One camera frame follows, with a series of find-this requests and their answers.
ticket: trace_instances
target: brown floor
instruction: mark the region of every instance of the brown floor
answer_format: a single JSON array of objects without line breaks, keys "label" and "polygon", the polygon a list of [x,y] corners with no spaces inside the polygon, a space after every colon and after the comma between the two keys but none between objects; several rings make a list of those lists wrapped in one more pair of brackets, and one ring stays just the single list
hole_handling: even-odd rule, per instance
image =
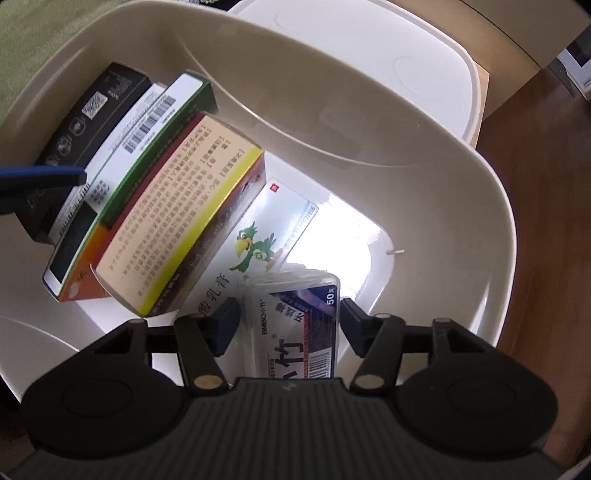
[{"label": "brown floor", "polygon": [[477,150],[517,224],[499,346],[554,388],[545,450],[566,466],[591,432],[591,105],[543,70],[484,121]]}]

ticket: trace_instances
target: green fabric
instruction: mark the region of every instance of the green fabric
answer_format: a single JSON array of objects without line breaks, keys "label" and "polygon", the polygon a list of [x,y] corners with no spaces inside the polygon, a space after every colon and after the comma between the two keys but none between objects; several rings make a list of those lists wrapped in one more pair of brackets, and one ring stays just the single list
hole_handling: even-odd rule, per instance
[{"label": "green fabric", "polygon": [[0,124],[18,94],[72,36],[122,0],[0,3]]}]

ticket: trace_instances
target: container lid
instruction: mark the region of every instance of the container lid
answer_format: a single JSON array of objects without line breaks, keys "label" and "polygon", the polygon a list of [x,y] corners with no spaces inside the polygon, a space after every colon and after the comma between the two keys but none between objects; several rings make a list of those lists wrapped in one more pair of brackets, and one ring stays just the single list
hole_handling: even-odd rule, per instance
[{"label": "container lid", "polygon": [[457,42],[406,10],[385,0],[242,0],[230,13],[347,63],[456,137],[472,139],[480,112],[476,64]]}]

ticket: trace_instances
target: yellow stripe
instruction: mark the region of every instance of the yellow stripe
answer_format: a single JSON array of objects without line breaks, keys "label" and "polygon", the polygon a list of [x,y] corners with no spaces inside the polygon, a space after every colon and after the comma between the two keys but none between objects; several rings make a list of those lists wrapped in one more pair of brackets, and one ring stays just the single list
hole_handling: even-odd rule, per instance
[{"label": "yellow stripe", "polygon": [[253,163],[256,162],[258,157],[261,156],[261,154],[262,150],[258,147],[255,147],[252,150],[250,150],[250,152],[247,153],[244,157],[242,157],[242,161],[235,166],[235,168],[230,173],[228,179],[224,182],[223,186],[208,201],[205,209],[203,210],[203,213],[201,214],[201,217],[198,218],[191,231],[180,243],[175,253],[171,257],[170,261],[166,264],[160,276],[158,276],[156,282],[154,283],[154,286],[150,290],[150,293],[146,296],[143,304],[138,310],[140,316],[145,317],[147,314],[150,313],[150,310],[152,310],[152,307],[154,307],[154,305],[156,304],[156,301],[160,297],[160,294],[163,292],[167,283],[170,281],[174,273],[177,271],[178,266],[183,262],[184,258],[187,256],[187,254],[191,250],[191,247],[197,241],[199,236],[203,233],[205,227],[212,220],[213,215],[215,215],[215,213],[222,206],[226,198],[228,198],[228,196],[232,193],[232,190],[240,182],[240,180],[246,174],[249,168],[252,167]]}]

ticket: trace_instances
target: green bird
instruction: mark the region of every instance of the green bird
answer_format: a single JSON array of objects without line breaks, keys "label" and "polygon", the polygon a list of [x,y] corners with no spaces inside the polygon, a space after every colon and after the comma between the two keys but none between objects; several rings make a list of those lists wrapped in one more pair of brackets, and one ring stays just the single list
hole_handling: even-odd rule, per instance
[{"label": "green bird", "polygon": [[244,273],[251,264],[252,257],[257,260],[267,262],[267,270],[273,265],[273,258],[277,254],[271,247],[275,243],[274,233],[269,238],[265,238],[263,241],[254,241],[256,235],[255,222],[248,228],[240,230],[236,237],[236,256],[240,258],[246,251],[246,257],[238,265],[232,267],[230,270],[238,270]]}]

